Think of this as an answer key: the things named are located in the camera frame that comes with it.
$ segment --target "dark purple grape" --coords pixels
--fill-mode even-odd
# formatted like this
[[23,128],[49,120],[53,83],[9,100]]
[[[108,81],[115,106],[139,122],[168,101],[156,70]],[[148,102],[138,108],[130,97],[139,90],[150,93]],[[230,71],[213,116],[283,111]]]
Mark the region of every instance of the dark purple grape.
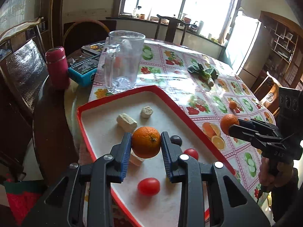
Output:
[[182,145],[182,139],[181,139],[181,137],[178,136],[178,135],[172,135],[172,136],[170,137],[170,141],[171,141],[171,143],[173,143],[173,144],[177,144],[177,145],[179,145],[179,146]]

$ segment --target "red tray rim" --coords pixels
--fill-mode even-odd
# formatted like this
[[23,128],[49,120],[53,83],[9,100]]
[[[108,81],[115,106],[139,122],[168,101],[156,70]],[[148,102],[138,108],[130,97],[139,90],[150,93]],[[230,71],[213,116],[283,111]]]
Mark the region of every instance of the red tray rim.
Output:
[[[122,93],[107,96],[107,97],[104,97],[104,98],[101,98],[101,99],[96,99],[94,101],[88,102],[88,103],[78,107],[78,109],[77,109],[78,123],[79,123],[79,126],[80,126],[80,130],[81,130],[83,139],[85,141],[86,147],[87,147],[88,152],[89,152],[91,158],[93,159],[93,161],[95,161],[97,158],[96,158],[95,154],[93,153],[93,150],[91,148],[91,145],[89,143],[89,140],[87,138],[87,135],[85,133],[85,130],[84,130],[84,127],[83,127],[83,124],[82,124],[82,121],[81,121],[82,112],[86,111],[86,110],[89,110],[89,109],[92,109],[92,108],[95,108],[95,107],[98,107],[98,106],[101,106],[105,103],[108,103],[108,102],[111,102],[111,101],[129,96],[129,95],[144,92],[144,91],[152,92],[152,93],[156,94],[158,97],[160,97],[172,109],[172,111],[174,111],[178,115],[178,117],[197,135],[197,137],[206,145],[206,147],[213,153],[213,155],[219,161],[221,161],[229,169],[229,171],[233,175],[235,174],[235,171],[234,171],[233,167],[231,166],[231,164],[221,154],[221,152],[215,147],[215,145],[207,138],[207,136],[203,133],[203,131],[165,93],[165,91],[163,91],[161,88],[157,87],[156,85],[149,85],[149,86],[139,87],[139,88],[135,88],[135,89],[130,89],[130,90],[124,91]],[[138,223],[138,221],[134,218],[134,216],[126,208],[126,206],[123,204],[123,202],[120,200],[120,198],[118,197],[118,195],[116,194],[116,192],[113,189],[111,189],[111,194],[112,194],[114,200],[116,201],[116,203],[118,204],[118,206],[126,214],[126,216],[130,220],[132,225],[134,225],[136,227],[142,227],[142,225]],[[205,219],[207,219],[209,217],[209,209],[207,209],[204,214],[205,214]]]

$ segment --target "floral tablecloth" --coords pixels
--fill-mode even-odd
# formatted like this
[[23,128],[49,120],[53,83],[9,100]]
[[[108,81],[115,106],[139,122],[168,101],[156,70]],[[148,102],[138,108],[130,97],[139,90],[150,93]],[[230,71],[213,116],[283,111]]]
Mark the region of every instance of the floral tablecloth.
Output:
[[[244,120],[256,119],[275,124],[273,115],[259,103],[229,65],[165,42],[146,39],[143,50],[146,49],[149,52],[141,58],[136,88],[157,85],[163,89],[224,155],[235,169],[237,180],[257,201],[256,196],[260,189],[260,151],[248,142],[226,136],[220,129],[220,121],[225,114],[232,113]],[[89,101],[112,94],[104,85],[102,66],[105,54],[103,52],[100,56]],[[187,71],[187,67],[195,63],[202,64],[205,69],[216,69],[219,77],[213,87],[209,88],[202,79]],[[231,100],[237,103],[237,109],[229,109],[228,103]],[[265,199],[266,194],[263,194],[259,205]]]

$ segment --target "black sleeve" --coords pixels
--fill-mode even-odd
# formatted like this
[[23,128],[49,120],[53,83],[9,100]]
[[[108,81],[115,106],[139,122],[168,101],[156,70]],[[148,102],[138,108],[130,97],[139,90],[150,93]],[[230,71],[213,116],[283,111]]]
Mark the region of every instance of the black sleeve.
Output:
[[292,179],[283,187],[272,189],[272,213],[275,227],[299,226],[302,222],[303,188],[298,192],[298,171],[294,168]]

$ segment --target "silver screw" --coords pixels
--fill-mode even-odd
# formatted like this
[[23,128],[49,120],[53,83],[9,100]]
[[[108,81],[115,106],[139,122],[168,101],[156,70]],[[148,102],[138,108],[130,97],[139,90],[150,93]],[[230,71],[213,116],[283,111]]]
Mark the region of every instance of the silver screw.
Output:
[[189,156],[187,154],[181,154],[180,155],[180,159],[182,159],[182,160],[188,160]]
[[105,159],[105,160],[111,160],[112,158],[113,158],[113,156],[111,154],[106,154],[103,157],[103,159]]
[[79,166],[79,165],[78,165],[78,163],[76,163],[76,162],[69,164],[69,168],[70,168],[70,169],[76,169],[78,166]]
[[217,168],[222,168],[223,167],[223,163],[220,161],[215,162],[215,167]]

